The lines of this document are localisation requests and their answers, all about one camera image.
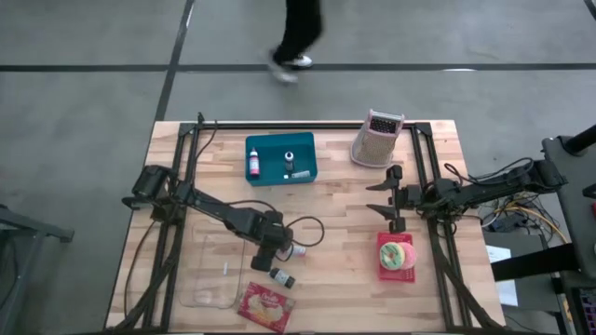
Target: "pink sponge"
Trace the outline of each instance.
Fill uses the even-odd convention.
[[[405,254],[403,264],[401,265],[401,270],[412,269],[413,266],[416,264],[416,249],[413,246],[406,242],[399,242],[401,248],[403,248],[403,252]]]

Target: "black pants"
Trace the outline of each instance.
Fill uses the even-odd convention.
[[[319,0],[286,0],[286,32],[273,60],[278,64],[295,60],[315,43],[322,30]]]

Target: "cheese grater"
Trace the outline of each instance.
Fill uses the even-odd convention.
[[[403,126],[403,115],[369,111],[352,143],[352,160],[369,168],[386,168],[393,159],[395,140]]]

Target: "teal tray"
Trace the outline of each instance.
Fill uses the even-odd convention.
[[[259,177],[250,175],[249,158],[252,148],[259,154]],[[246,163],[244,165],[246,180],[252,186],[285,185],[312,182],[317,177],[317,154],[313,133],[294,133],[279,135],[249,136],[246,139]],[[310,177],[288,178],[284,154],[294,154],[294,172],[310,171]]]

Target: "white sneaker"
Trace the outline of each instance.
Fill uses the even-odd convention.
[[[308,56],[301,55],[295,60],[286,61],[284,65],[290,66],[298,70],[303,70],[313,66],[313,60],[311,60]]]
[[[298,76],[293,74],[289,69],[277,64],[273,60],[273,53],[267,54],[267,67],[271,74],[281,83],[295,84],[298,82]]]

